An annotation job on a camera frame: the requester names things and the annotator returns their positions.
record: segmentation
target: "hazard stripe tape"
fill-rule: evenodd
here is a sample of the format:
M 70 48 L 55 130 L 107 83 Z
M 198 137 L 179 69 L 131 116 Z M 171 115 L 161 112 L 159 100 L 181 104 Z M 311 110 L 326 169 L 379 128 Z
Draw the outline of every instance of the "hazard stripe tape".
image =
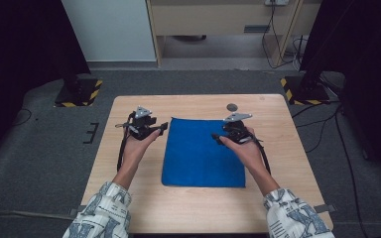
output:
M 329 103 L 327 100 L 296 100 L 293 97 L 293 93 L 287 83 L 287 80 L 285 78 L 281 78 L 281 85 L 284 88 L 284 91 L 287 96 L 287 100 L 289 100 L 289 103 L 291 105 L 318 105 L 318 104 L 327 104 Z
M 90 106 L 94 100 L 95 100 L 95 97 L 97 96 L 98 94 L 98 91 L 100 90 L 100 87 L 101 87 L 101 84 L 103 83 L 103 80 L 97 80 L 95 82 L 95 86 L 93 88 L 93 91 L 92 93 L 90 94 L 89 96 L 89 100 L 88 101 L 82 101 L 82 102 L 63 102 L 63 103 L 55 103 L 55 106 L 56 107 L 75 107 L 75 106 Z

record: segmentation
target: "wall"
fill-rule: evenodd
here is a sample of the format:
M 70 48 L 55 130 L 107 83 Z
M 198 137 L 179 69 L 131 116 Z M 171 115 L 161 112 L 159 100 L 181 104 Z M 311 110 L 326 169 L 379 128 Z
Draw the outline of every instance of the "wall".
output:
M 87 61 L 156 61 L 145 0 L 63 0 Z

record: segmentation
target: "blue towel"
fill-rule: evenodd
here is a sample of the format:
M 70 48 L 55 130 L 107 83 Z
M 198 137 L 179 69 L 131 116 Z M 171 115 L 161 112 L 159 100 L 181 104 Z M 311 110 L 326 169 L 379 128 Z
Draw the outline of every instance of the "blue towel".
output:
M 221 120 L 173 118 L 170 124 L 162 183 L 176 186 L 245 187 L 244 166 L 233 151 L 211 133 L 224 135 Z

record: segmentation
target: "yellow and black tape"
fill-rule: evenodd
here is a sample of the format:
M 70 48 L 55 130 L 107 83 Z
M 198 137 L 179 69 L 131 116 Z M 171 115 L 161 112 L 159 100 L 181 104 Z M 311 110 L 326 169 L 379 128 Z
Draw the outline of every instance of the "yellow and black tape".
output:
M 90 106 L 94 102 L 95 97 L 97 96 L 102 83 L 103 83 L 103 80 L 95 80 L 95 84 L 93 85 L 92 90 L 88 92 L 89 96 L 86 96 L 85 100 L 82 98 L 82 101 L 77 102 L 77 101 L 68 99 L 67 101 L 63 101 L 63 102 L 55 102 L 55 106 L 56 107 Z
M 284 91 L 287 96 L 287 100 L 289 100 L 289 103 L 291 105 L 317 105 L 317 104 L 327 104 L 329 103 L 328 100 L 297 100 L 294 98 L 294 94 L 292 90 L 289 87 L 289 84 L 287 83 L 287 80 L 285 78 L 281 78 L 281 85 L 284 88 Z

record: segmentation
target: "patterned sleeve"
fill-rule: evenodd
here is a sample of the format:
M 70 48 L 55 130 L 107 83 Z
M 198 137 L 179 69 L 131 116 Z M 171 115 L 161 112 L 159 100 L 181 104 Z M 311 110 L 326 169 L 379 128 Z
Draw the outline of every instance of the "patterned sleeve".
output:
M 71 237 L 128 237 L 131 195 L 122 186 L 106 182 L 63 235 Z
M 334 237 L 318 214 L 289 189 L 267 194 L 264 206 L 271 238 Z

